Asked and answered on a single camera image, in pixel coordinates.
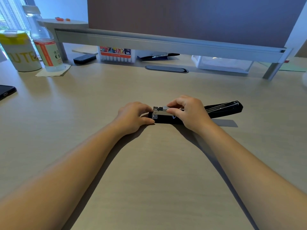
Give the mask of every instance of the yellow cup lid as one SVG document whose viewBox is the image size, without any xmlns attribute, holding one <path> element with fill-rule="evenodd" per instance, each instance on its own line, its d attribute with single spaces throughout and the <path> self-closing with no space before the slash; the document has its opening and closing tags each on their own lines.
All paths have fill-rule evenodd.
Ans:
<svg viewBox="0 0 307 230">
<path fill-rule="evenodd" d="M 24 31 L 0 31 L 0 43 L 1 44 L 24 44 L 25 40 L 29 39 L 29 36 Z"/>
</svg>

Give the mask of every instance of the smartphone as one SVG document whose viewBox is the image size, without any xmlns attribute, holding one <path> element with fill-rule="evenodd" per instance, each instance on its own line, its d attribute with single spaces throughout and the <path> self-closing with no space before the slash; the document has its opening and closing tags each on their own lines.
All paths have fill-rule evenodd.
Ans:
<svg viewBox="0 0 307 230">
<path fill-rule="evenodd" d="M 0 85 L 0 100 L 15 93 L 17 89 L 14 86 Z"/>
</svg>

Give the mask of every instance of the hand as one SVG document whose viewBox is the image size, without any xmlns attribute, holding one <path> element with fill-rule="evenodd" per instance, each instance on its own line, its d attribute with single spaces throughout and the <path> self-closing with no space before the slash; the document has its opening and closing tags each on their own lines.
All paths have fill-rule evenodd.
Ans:
<svg viewBox="0 0 307 230">
<path fill-rule="evenodd" d="M 201 100 L 182 95 L 167 104 L 167 113 L 177 116 L 190 130 L 200 133 L 202 128 L 213 124 L 213 121 L 206 112 Z"/>
<path fill-rule="evenodd" d="M 140 117 L 142 114 L 152 112 L 153 109 L 140 102 L 130 102 L 120 108 L 117 117 L 112 121 L 122 136 L 136 132 L 144 124 L 153 124 L 154 120 L 147 117 Z"/>
</svg>

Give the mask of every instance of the green paper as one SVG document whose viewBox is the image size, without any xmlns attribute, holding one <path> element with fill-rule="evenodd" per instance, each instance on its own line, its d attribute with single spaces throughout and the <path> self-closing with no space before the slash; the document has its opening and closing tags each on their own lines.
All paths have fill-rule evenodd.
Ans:
<svg viewBox="0 0 307 230">
<path fill-rule="evenodd" d="M 263 64 L 267 67 L 269 67 L 271 65 L 271 63 L 266 63 L 266 62 L 259 62 L 260 64 Z M 291 64 L 289 63 L 284 63 L 282 65 L 282 67 L 279 70 L 283 70 L 283 71 L 294 71 L 294 72 L 307 72 L 307 69 L 302 68 L 300 66 Z"/>
</svg>

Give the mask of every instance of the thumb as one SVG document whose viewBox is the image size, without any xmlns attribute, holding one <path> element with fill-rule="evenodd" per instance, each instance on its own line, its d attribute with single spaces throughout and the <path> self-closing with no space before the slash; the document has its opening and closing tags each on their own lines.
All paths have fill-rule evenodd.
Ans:
<svg viewBox="0 0 307 230">
<path fill-rule="evenodd" d="M 179 119 L 181 119 L 181 116 L 183 114 L 183 111 L 178 108 L 169 108 L 166 110 L 167 113 L 172 114 L 174 116 L 177 116 Z"/>
<path fill-rule="evenodd" d="M 140 117 L 141 118 L 141 124 L 145 125 L 145 124 L 154 124 L 154 120 L 151 118 L 147 118 L 147 117 Z"/>
</svg>

